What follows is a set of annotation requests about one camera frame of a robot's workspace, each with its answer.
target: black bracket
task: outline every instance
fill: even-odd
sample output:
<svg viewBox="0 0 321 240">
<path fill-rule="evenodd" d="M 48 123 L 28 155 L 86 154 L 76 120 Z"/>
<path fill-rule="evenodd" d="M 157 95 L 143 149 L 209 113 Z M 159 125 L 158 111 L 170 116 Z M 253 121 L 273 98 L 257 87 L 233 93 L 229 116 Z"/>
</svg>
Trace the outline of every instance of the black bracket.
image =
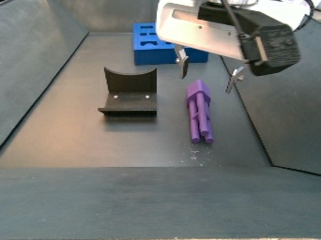
<svg viewBox="0 0 321 240">
<path fill-rule="evenodd" d="M 109 86 L 105 115 L 157 115 L 157 68 L 142 74 L 122 74 L 105 67 Z"/>
</svg>

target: purple block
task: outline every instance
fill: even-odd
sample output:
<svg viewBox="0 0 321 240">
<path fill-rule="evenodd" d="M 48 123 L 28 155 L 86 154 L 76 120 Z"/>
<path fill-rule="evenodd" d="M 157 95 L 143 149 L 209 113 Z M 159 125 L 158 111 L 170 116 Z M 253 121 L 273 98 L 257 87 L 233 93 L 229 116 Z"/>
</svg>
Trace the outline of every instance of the purple block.
<svg viewBox="0 0 321 240">
<path fill-rule="evenodd" d="M 187 87 L 187 107 L 190 108 L 190 137 L 193 143 L 199 143 L 199 135 L 205 137 L 206 143 L 213 143 L 210 102 L 210 89 L 201 80 L 197 80 Z"/>
</svg>

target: blue block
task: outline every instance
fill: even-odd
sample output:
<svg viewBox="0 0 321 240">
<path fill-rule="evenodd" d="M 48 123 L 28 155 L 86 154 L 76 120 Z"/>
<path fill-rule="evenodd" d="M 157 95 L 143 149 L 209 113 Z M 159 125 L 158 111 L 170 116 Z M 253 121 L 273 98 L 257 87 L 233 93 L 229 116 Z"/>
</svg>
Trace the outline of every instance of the blue block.
<svg viewBox="0 0 321 240">
<path fill-rule="evenodd" d="M 175 63 L 174 45 L 161 40 L 155 34 L 155 23 L 135 23 L 133 27 L 133 48 L 135 65 L 158 65 Z M 206 63 L 209 53 L 186 48 L 190 63 Z"/>
</svg>

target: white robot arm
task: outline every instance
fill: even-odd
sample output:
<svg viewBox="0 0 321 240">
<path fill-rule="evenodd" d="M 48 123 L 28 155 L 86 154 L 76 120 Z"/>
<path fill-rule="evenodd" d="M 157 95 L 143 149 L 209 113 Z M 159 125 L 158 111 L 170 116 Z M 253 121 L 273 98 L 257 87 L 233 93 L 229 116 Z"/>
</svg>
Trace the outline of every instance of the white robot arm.
<svg viewBox="0 0 321 240">
<path fill-rule="evenodd" d="M 246 30 L 241 40 L 222 5 L 202 0 L 159 1 L 157 34 L 175 44 L 182 78 L 187 74 L 189 63 L 183 46 L 245 60 L 256 75 L 278 72 L 298 62 L 292 30 L 300 25 L 306 10 L 284 2 L 253 1 L 229 1 L 230 5 L 238 5 L 233 12 Z"/>
</svg>

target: gray wall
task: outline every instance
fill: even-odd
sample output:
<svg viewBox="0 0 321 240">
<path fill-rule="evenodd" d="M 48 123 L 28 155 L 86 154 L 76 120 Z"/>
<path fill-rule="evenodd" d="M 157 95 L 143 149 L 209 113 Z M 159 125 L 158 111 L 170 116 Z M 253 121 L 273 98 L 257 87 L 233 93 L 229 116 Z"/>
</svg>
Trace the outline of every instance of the gray wall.
<svg viewBox="0 0 321 240">
<path fill-rule="evenodd" d="M 55 0 L 0 7 L 0 146 L 88 31 Z"/>
<path fill-rule="evenodd" d="M 158 0 L 58 0 L 91 32 L 131 32 L 155 22 Z"/>
</svg>

